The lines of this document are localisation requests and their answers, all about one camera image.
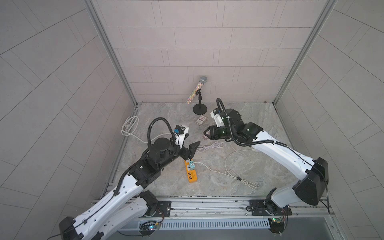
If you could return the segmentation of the orange power strip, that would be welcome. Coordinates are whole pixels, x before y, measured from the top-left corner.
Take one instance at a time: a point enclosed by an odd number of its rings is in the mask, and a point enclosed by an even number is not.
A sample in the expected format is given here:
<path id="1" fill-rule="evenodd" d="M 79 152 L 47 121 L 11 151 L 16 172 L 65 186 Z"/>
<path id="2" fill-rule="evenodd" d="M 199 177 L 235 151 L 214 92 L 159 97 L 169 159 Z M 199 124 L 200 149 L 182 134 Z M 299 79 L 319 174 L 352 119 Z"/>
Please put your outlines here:
<path id="1" fill-rule="evenodd" d="M 188 177 L 189 183 L 195 183 L 198 180 L 197 173 L 196 173 L 196 166 L 195 166 L 194 170 L 191 170 L 190 167 L 189 167 L 189 162 L 190 161 L 192 161 L 192 160 L 185 161 L 187 177 Z"/>

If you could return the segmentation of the teal charger adapter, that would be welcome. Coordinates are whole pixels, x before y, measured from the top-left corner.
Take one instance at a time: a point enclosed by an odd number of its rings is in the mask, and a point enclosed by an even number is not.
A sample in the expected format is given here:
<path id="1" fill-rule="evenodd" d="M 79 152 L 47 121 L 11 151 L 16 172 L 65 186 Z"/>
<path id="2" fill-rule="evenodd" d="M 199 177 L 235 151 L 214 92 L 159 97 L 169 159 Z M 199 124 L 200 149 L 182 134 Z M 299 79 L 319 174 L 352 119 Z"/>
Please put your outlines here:
<path id="1" fill-rule="evenodd" d="M 191 170 L 194 170 L 194 169 L 195 169 L 195 163 L 194 163 L 194 161 L 190 161 L 190 162 L 189 162 L 189 167 L 190 167 Z"/>

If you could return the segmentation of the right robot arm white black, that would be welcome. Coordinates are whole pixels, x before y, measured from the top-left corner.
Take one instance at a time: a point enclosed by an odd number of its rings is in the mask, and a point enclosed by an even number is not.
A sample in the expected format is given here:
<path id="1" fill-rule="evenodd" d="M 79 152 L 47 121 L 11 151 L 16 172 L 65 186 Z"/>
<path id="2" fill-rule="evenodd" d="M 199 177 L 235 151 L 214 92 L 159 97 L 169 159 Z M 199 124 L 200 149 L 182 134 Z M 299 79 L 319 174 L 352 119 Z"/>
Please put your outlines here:
<path id="1" fill-rule="evenodd" d="M 296 178 L 297 182 L 283 188 L 273 188 L 264 200 L 263 210 L 275 216 L 290 204 L 304 202 L 316 206 L 323 195 L 328 195 L 329 168 L 323 158 L 305 156 L 287 144 L 277 141 L 255 123 L 245 124 L 238 111 L 226 109 L 220 98 L 211 113 L 215 125 L 204 131 L 210 140 L 224 139 L 240 147 L 250 147 L 271 157 Z"/>

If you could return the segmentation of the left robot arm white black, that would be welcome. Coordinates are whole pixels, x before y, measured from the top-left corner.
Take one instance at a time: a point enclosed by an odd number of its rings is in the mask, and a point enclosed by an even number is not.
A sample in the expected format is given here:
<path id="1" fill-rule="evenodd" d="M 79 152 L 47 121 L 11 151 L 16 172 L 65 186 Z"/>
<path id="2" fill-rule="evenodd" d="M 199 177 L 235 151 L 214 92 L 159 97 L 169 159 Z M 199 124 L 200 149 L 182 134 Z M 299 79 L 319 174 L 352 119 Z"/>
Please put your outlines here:
<path id="1" fill-rule="evenodd" d="M 163 121 L 171 138 L 151 141 L 154 124 Z M 75 218 L 66 217 L 59 224 L 63 240 L 106 240 L 128 222 L 156 212 L 158 200 L 146 190 L 160 177 L 162 170 L 181 157 L 191 160 L 200 142 L 184 146 L 189 128 L 177 125 L 174 129 L 163 117 L 155 118 L 147 131 L 147 149 L 141 158 L 124 171 L 117 186 L 99 200 L 93 207 Z"/>

